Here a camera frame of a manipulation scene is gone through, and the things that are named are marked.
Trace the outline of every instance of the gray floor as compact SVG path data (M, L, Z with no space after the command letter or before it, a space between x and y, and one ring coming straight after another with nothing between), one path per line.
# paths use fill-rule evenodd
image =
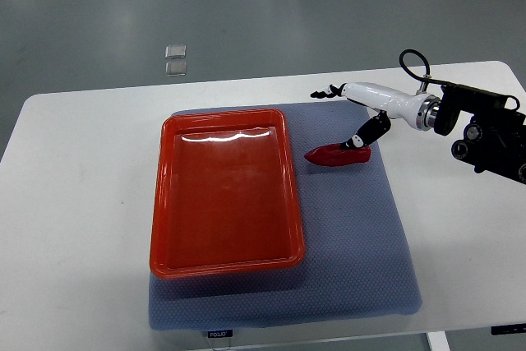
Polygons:
M0 0L0 28L0 154L24 101L45 92L397 67L405 48L431 63L500 60L526 86L526 0ZM188 73L167 78L164 47L178 43ZM526 335L487 328L448 337L454 351L526 349ZM300 349L427 346L276 350Z

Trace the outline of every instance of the blue mat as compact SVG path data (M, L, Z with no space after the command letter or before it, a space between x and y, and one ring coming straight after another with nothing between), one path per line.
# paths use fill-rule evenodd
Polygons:
M365 164L324 168L303 158L319 145L346 141L369 118L365 108L344 100L266 107L287 117L305 258L285 270L150 275L151 327L218 330L414 314L422 300L376 143Z

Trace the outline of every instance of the white table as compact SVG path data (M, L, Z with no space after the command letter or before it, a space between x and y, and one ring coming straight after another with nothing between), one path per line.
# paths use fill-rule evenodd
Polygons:
M526 104L501 62L431 71ZM201 332L156 333L148 326L163 121L184 109L307 102L313 90L346 81L418 88L401 69L387 69L29 98L0 163L2 349L209 348ZM394 120L379 141L422 293L417 314L241 329L232 346L525 322L526 186L475 174L452 158L450 146L468 118L462 115L447 137Z

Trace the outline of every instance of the black cable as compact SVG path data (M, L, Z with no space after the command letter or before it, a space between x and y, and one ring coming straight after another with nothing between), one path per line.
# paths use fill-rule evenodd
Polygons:
M411 48L408 48L408 49L405 49L404 51L402 51L402 53L400 54L398 60L400 62L400 66L404 69L404 71L406 73L408 73L412 78L414 78L415 80L418 80L420 82L426 82L427 84L437 84L437 85L453 85L452 82L449 82L449 81L443 81L443 80L435 80L433 78L430 78L430 77L420 77L420 76L417 76L416 74L414 74L413 72L411 72L409 70L409 68L407 67L407 65L405 64L404 62L404 56L407 55L408 53L412 53L414 55L416 55L417 57L420 58L420 60L423 62L424 66L426 67L426 76L430 76L431 75L431 67L429 66L429 62L427 61L426 57L424 57L421 53L419 53L416 49L411 49Z

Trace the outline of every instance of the red plastic tray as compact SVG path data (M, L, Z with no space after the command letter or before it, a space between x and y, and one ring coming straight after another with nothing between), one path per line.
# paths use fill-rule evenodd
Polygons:
M161 133L150 269L161 279L295 266L305 255L284 115L180 115Z

